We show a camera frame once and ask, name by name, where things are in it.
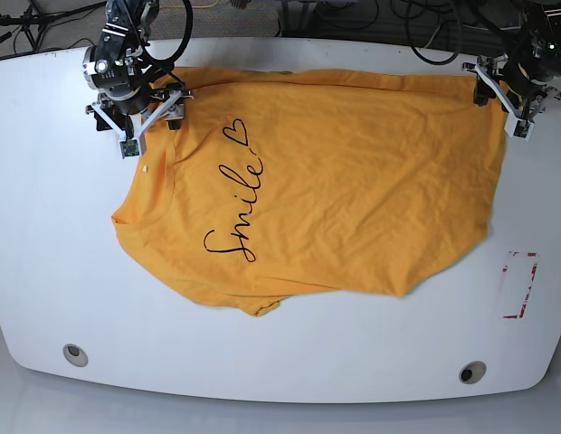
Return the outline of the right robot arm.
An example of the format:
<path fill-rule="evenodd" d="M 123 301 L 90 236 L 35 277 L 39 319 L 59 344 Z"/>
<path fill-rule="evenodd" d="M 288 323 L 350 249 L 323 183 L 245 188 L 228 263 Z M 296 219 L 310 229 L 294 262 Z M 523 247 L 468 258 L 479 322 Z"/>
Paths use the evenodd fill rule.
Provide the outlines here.
<path fill-rule="evenodd" d="M 175 52 L 158 59 L 147 49 L 158 1 L 108 1 L 106 23 L 98 43 L 85 52 L 83 77 L 98 92 L 87 108 L 99 131 L 113 130 L 122 145 L 135 146 L 148 126 L 168 111 L 172 127 L 184 117 L 184 100 L 192 96 L 174 74 L 193 30 L 193 7 L 183 2 L 185 29 Z"/>

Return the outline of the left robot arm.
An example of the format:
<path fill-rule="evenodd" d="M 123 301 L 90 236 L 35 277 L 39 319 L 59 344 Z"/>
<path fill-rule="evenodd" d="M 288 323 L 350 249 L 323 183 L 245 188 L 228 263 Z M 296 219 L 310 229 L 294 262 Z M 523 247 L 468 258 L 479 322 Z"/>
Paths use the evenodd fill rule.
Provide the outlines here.
<path fill-rule="evenodd" d="M 502 108 L 523 122 L 530 123 L 542 113 L 551 99 L 561 100 L 561 92 L 550 85 L 561 77 L 561 1 L 515 1 L 522 23 L 516 34 L 501 29 L 480 10 L 476 1 L 467 3 L 470 11 L 503 43 L 503 55 L 480 56 L 473 103 L 483 107 L 498 96 Z"/>

